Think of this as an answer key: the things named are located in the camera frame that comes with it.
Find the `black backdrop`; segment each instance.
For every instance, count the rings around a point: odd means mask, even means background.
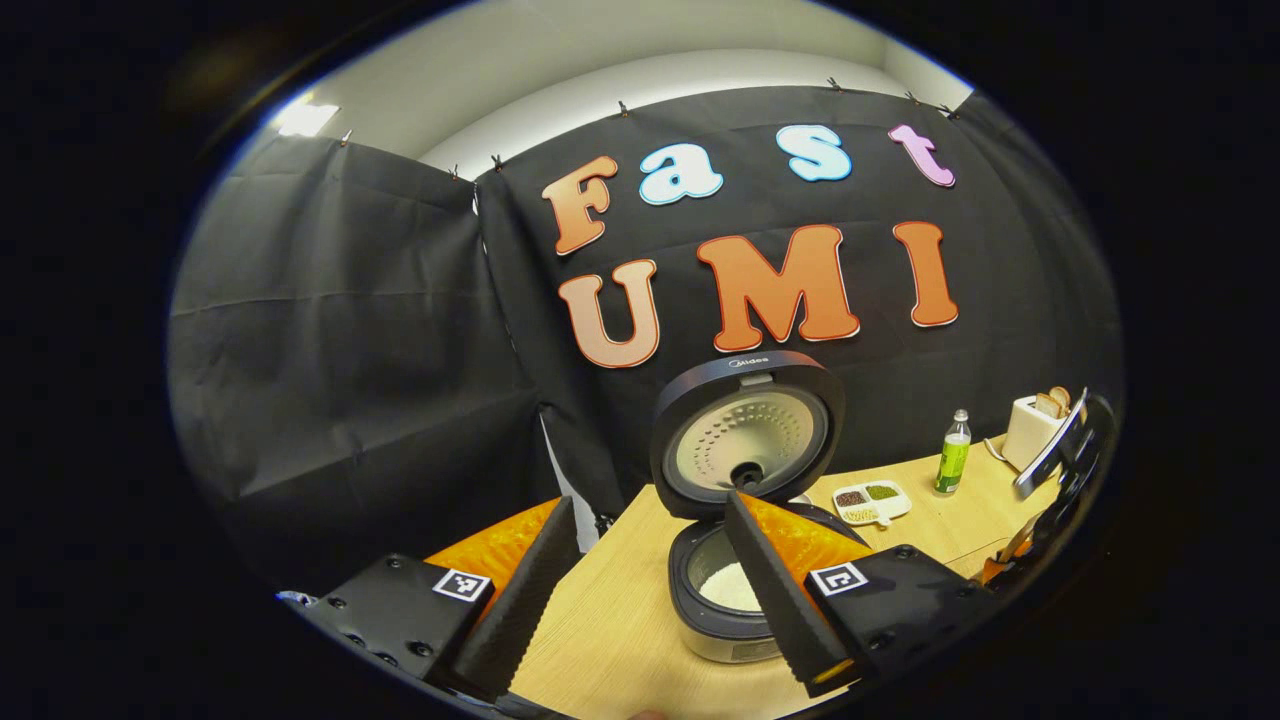
[[[397,155],[275,137],[200,215],[170,310],[175,427],[282,589],[328,592],[559,495],[471,201]]]
[[[887,133],[911,126],[933,141],[954,187],[929,182]],[[852,172],[806,182],[787,167],[774,136],[790,124],[822,124],[842,140]],[[709,197],[645,202],[640,160],[677,142],[703,146],[724,178]],[[609,205],[593,217],[604,234],[567,256],[543,188],[600,155],[618,164],[604,179]],[[795,228],[841,231],[841,270],[855,337],[785,343],[767,332],[759,350],[787,347],[832,369],[847,396],[845,429],[829,469],[852,470],[931,455],[957,407],[975,438],[1005,430],[1014,398],[1061,384],[1084,386],[1123,406],[1121,331],[1115,291],[1079,201],[1036,146],[980,96],[954,118],[905,97],[819,87],[728,90],[631,109],[561,135],[477,178],[479,205],[498,292],[516,347],[554,366],[544,398],[577,428],[603,428],[613,468],[593,464],[598,437],[552,434],[557,459],[580,456],[591,471],[570,479],[621,484],[630,497],[649,482],[653,402],[692,365],[721,357],[712,338],[721,309],[701,242],[741,234],[782,268]],[[919,328],[911,263],[892,228],[925,220],[942,229],[941,252],[959,318]],[[609,275],[652,259],[660,343],[635,368],[608,369],[575,345],[559,283],[595,274],[614,340],[631,336],[626,295]],[[804,316],[797,313],[796,322]],[[753,323],[763,332],[759,319]],[[563,378],[572,378],[564,382]],[[594,500],[590,487],[582,492]],[[612,505],[604,507],[616,512]]]
[[[890,140],[904,123],[932,140],[952,187]],[[794,174],[774,141],[791,124],[833,129],[851,174]],[[723,187],[646,204],[640,160],[686,141]],[[543,188],[600,155],[620,165],[605,181],[605,233],[559,256]],[[947,325],[911,320],[911,261],[893,237],[910,220],[943,232],[960,309]],[[1120,322],[1097,242],[1065,181],[989,101],[943,117],[905,97],[763,87],[589,123],[474,186],[355,142],[269,137],[209,199],[177,277],[178,436],[232,537],[280,587],[324,592],[388,547],[426,555],[557,495],[543,425],[567,480],[616,516],[650,482],[658,392],[721,356],[698,245],[741,234],[781,268],[794,229],[812,224],[844,234],[860,331],[765,334],[762,348],[806,352],[844,382],[829,470],[937,452],[957,407],[977,438],[998,434],[1014,398],[1053,384],[1088,386],[1123,411]],[[640,258],[658,265],[659,347],[634,368],[596,366],[557,288]],[[611,334],[628,337],[625,293],[608,282],[599,302]]]

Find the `bread slice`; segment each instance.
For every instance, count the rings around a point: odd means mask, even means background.
[[[1055,420],[1066,416],[1065,415],[1066,409],[1062,407],[1062,404],[1044,395],[1043,392],[1036,393],[1036,409]]]
[[[1057,404],[1061,405],[1062,407],[1071,406],[1071,393],[1066,392],[1066,388],[1062,386],[1056,386],[1052,389],[1050,389],[1048,396],[1056,400]]]

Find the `green bottle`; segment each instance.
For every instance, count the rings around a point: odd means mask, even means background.
[[[933,482],[933,489],[941,493],[952,493],[960,484],[960,475],[964,474],[964,461],[969,456],[969,441],[973,434],[969,432],[969,413],[956,410],[955,421],[942,438],[942,462],[938,465],[938,477]]]

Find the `lentils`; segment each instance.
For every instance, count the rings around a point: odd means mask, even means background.
[[[858,491],[842,492],[836,496],[836,505],[844,505],[845,507],[850,507],[852,505],[861,505],[864,502],[867,502],[867,497]]]
[[[872,496],[872,500],[884,500],[886,497],[897,497],[897,491],[886,486],[868,486],[867,495]]]

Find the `table surface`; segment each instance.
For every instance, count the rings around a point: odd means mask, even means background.
[[[1002,442],[1002,436],[992,438],[997,450]],[[914,544],[966,578],[1057,496],[1057,483],[1046,482],[1018,501],[1016,473],[980,442],[969,450],[956,492],[938,496],[932,486],[938,461],[933,455],[824,475],[805,495],[813,505],[835,510],[836,488],[896,482],[911,498],[911,510],[887,528],[859,525],[858,534],[876,551]],[[782,657],[726,665],[685,647],[667,585],[667,555],[690,523],[672,518],[654,487],[645,486],[556,587],[511,692],[590,720],[625,720],[641,710],[672,720],[773,719],[844,692],[809,698]]]

